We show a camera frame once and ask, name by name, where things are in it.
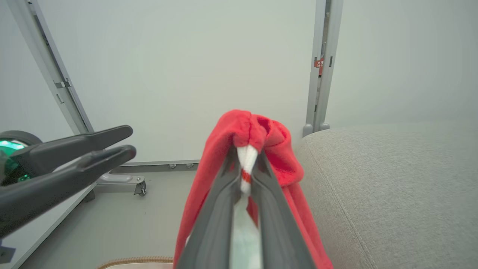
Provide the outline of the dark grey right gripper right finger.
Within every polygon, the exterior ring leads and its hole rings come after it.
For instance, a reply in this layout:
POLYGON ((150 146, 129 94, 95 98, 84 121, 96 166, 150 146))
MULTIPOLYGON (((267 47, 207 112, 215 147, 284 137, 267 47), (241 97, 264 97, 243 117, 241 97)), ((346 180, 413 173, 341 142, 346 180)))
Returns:
POLYGON ((258 208, 264 269, 315 269, 282 188, 264 152, 251 173, 251 196, 258 208))

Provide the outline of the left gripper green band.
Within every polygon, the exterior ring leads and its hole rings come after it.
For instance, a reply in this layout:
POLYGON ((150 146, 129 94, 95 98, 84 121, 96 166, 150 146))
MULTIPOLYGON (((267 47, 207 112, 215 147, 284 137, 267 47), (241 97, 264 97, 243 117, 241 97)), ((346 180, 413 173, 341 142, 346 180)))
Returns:
POLYGON ((1 132, 0 235, 10 235, 133 159, 137 151, 132 145, 104 150, 132 134, 133 128, 123 125, 42 143, 29 132, 1 132))

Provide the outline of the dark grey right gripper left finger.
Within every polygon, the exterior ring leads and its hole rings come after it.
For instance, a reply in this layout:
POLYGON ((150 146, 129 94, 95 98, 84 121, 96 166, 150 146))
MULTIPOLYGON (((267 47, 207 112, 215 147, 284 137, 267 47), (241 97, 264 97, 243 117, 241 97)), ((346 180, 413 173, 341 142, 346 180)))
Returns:
POLYGON ((241 167, 230 148, 195 221, 177 269, 228 269, 234 205, 241 197, 241 167))

